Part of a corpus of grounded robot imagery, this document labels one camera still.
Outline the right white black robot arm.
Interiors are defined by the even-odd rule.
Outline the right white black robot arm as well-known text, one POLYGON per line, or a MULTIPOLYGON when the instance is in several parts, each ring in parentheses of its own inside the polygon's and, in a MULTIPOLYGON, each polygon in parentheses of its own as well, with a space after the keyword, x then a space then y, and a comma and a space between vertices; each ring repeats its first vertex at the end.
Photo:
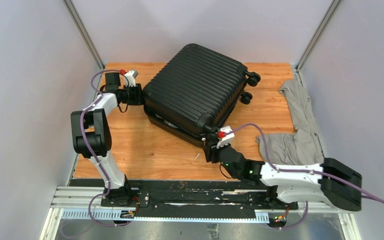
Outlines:
POLYGON ((231 145, 204 147, 207 162, 220 163, 231 178, 267 189, 266 204, 325 203, 350 212, 362 209, 362 175, 334 158, 311 165, 270 165, 247 159, 231 145))

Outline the black suitcase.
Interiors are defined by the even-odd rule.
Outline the black suitcase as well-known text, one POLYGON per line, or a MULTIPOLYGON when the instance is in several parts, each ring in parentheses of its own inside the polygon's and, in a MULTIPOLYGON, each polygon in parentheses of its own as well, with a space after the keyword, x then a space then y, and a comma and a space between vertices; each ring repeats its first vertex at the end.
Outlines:
POLYGON ((189 43, 145 85, 144 113, 155 126, 198 147, 214 128, 224 125, 238 101, 252 97, 261 76, 242 62, 189 43))

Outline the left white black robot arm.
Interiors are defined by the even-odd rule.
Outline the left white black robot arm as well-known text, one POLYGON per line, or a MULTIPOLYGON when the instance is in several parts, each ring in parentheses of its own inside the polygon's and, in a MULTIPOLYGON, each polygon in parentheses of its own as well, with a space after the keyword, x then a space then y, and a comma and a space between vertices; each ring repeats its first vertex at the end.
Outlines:
POLYGON ((138 72, 109 69, 103 70, 105 85, 92 88, 96 99, 83 110, 70 115, 73 148, 94 164, 104 180, 104 197, 120 206, 129 206, 133 193, 126 175, 119 169, 111 152, 112 136, 107 116, 121 104, 143 105, 142 87, 136 83, 138 72))

